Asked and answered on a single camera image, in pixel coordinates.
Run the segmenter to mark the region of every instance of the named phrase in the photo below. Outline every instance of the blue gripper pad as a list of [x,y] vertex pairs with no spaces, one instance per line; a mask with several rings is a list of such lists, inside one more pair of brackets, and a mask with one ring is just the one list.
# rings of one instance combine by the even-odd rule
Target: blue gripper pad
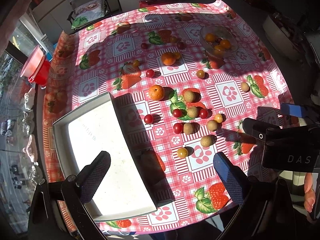
[[280,112],[284,115],[292,115],[300,118],[307,116],[307,110],[304,106],[282,103],[280,105]]
[[223,152],[214,155],[213,166],[232,201],[242,205],[250,189],[246,174],[238,166],[233,165]]

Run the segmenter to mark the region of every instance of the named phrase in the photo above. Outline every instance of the table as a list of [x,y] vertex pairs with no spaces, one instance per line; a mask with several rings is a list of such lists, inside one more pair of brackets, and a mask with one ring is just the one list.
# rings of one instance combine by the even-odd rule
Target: table
[[[234,55],[224,59],[225,65],[219,70],[207,69],[207,61],[203,60],[199,30],[205,25],[228,27],[239,45]],[[165,38],[158,35],[159,30],[170,30],[171,35],[181,38],[185,49],[178,50],[175,44],[163,44]],[[149,48],[141,49],[142,42],[148,43]],[[181,59],[170,67],[162,65],[159,60],[167,51],[182,54]],[[125,89],[117,90],[120,68],[124,62],[135,59],[141,62],[141,73],[139,70],[134,72],[130,81],[122,77],[122,82],[126,82],[118,88]],[[147,69],[158,71],[159,75],[147,78]],[[198,69],[207,72],[205,80],[196,77]],[[260,98],[240,89],[241,82],[250,79],[247,78],[249,75],[259,83],[255,90],[260,92],[255,94]],[[199,89],[201,102],[208,109],[214,114],[226,115],[222,129],[213,133],[217,136],[214,146],[203,148],[199,143],[202,136],[210,134],[205,126],[208,119],[185,121],[198,123],[194,134],[173,132],[177,119],[170,113],[172,102],[152,101],[148,97],[148,89],[154,84],[177,90],[178,96],[185,88]],[[153,187],[157,200],[162,203],[157,212],[129,220],[102,222],[99,223],[101,230],[136,231],[139,234],[166,231],[204,220],[234,206],[229,201],[218,212],[212,212],[209,188],[220,182],[212,159],[219,151],[248,175],[255,175],[262,181],[276,177],[276,173],[260,165],[261,145],[245,150],[237,147],[235,141],[239,140],[241,120],[246,117],[284,127],[292,125],[293,120],[282,116],[279,111],[280,103],[292,102],[292,98],[266,47],[250,26],[223,1],[138,9],[105,19],[75,35],[61,34],[44,99],[44,153],[50,181],[63,179],[53,140],[53,122],[107,91],[118,100],[123,118],[129,124],[125,133],[134,148],[132,154],[139,155],[142,150],[152,147],[164,162],[166,179]],[[152,125],[144,125],[142,120],[146,114],[157,115],[159,120]],[[176,151],[183,146],[190,146],[195,152],[186,159],[180,159]],[[202,206],[198,209],[202,212],[197,209],[196,191]],[[74,230],[68,211],[63,203],[61,205],[69,229]]]

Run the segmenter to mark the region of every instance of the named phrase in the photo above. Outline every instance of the red bucket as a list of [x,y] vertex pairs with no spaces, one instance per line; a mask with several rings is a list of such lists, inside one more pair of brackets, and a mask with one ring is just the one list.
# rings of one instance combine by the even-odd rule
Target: red bucket
[[47,84],[50,69],[50,62],[43,56],[41,63],[31,77],[28,78],[30,83],[34,82],[38,85],[45,86]]

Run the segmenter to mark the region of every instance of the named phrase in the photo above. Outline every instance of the bowl of fruit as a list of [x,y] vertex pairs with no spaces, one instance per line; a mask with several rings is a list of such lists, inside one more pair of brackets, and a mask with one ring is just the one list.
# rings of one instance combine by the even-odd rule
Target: bowl of fruit
[[200,43],[209,54],[216,57],[230,57],[238,44],[231,32],[222,26],[206,26],[200,30]]

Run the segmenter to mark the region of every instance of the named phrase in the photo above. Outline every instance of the glass bowl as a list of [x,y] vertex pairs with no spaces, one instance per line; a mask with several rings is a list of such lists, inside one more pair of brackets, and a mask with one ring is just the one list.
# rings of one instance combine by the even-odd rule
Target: glass bowl
[[[218,44],[214,42],[213,46],[210,46],[208,42],[206,42],[204,39],[208,33],[214,34],[215,36],[217,36],[217,38],[229,40],[231,44],[231,48],[226,50],[214,49],[213,46]],[[228,31],[227,28],[222,26],[202,27],[200,30],[200,43],[204,47],[206,52],[209,54],[209,56],[220,57],[220,58],[230,57],[238,49],[238,44],[236,42],[236,39],[233,37],[231,32]]]

